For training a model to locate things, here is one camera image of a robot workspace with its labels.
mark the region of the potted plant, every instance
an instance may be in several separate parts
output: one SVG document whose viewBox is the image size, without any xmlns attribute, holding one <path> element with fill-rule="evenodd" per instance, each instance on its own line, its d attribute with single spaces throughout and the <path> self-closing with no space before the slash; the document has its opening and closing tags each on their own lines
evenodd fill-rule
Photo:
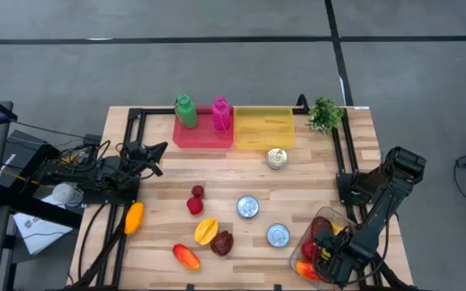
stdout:
<svg viewBox="0 0 466 291">
<path fill-rule="evenodd" d="M 320 133 L 326 133 L 336 129 L 345 111 L 337 108 L 335 101 L 329 97 L 319 97 L 314 101 L 314 107 L 308 112 L 311 115 L 307 124 L 311 129 L 318 130 Z"/>
</svg>

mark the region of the red fruit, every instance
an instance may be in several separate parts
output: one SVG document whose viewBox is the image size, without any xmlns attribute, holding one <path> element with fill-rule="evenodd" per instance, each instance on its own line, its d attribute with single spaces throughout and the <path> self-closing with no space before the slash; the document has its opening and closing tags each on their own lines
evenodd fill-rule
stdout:
<svg viewBox="0 0 466 291">
<path fill-rule="evenodd" d="M 316 233 L 324 228 L 324 227 L 329 227 L 330 230 L 332 230 L 332 223 L 328 221 L 328 219 L 324 217 L 316 217 L 312 221 L 312 227 L 311 227 L 311 240 L 314 241 L 314 237 L 316 236 Z"/>
<path fill-rule="evenodd" d="M 202 200 L 197 197 L 192 197 L 186 201 L 186 206 L 190 210 L 190 213 L 193 215 L 197 215 L 201 213 L 204 209 L 204 205 L 202 204 Z"/>
<path fill-rule="evenodd" d="M 204 188 L 201 185 L 193 186 L 192 195 L 199 199 L 202 199 L 202 197 L 204 196 Z"/>
<path fill-rule="evenodd" d="M 305 259 L 308 259 L 312 261 L 312 257 L 314 256 L 314 249 L 316 248 L 316 245 L 312 240 L 304 243 L 301 246 L 301 253 Z M 321 256 L 321 249 L 318 249 L 316 251 L 316 258 L 318 259 Z"/>
</svg>

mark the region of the wooden tabletop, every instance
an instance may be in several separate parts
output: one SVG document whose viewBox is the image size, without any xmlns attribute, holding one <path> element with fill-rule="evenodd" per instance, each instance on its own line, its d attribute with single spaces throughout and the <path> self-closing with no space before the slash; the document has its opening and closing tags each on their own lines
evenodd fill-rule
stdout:
<svg viewBox="0 0 466 291">
<path fill-rule="evenodd" d="M 128 107 L 111 107 L 103 140 L 110 140 L 107 155 L 115 155 L 122 142 Z M 379 165 L 380 150 L 370 111 L 347 108 L 358 165 L 369 171 Z M 295 144 L 288 150 L 289 164 L 280 171 L 266 164 L 266 151 L 180 149 L 172 141 L 173 115 L 150 115 L 146 118 L 143 144 L 168 141 L 160 168 L 161 177 L 142 182 L 138 200 L 146 206 L 141 229 L 128 236 L 121 271 L 120 289 L 313 289 L 288 266 L 288 259 L 299 238 L 324 206 L 345 214 L 338 200 L 335 175 L 338 172 L 333 139 L 311 131 L 307 116 L 294 116 Z M 350 169 L 344 133 L 340 129 L 345 166 Z M 193 216 L 186 207 L 194 185 L 205 187 L 203 214 Z M 236 201 L 252 195 L 260 202 L 260 212 L 252 220 L 239 217 Z M 78 254 L 87 224 L 98 207 L 86 209 L 80 227 L 70 274 L 77 280 Z M 101 250 L 108 209 L 96 218 L 83 254 L 83 271 Z M 219 231 L 233 233 L 234 245 L 226 257 L 218 257 L 209 246 L 199 246 L 193 239 L 197 224 L 214 217 Z M 267 228 L 285 224 L 291 235 L 288 247 L 271 247 L 265 238 Z M 386 262 L 405 283 L 412 284 L 405 249 L 397 220 L 390 221 L 390 239 Z M 201 260 L 201 270 L 190 272 L 172 254 L 172 247 L 183 243 Z M 384 232 L 379 251 L 383 250 Z M 114 253 L 109 256 L 106 283 L 110 283 Z"/>
</svg>

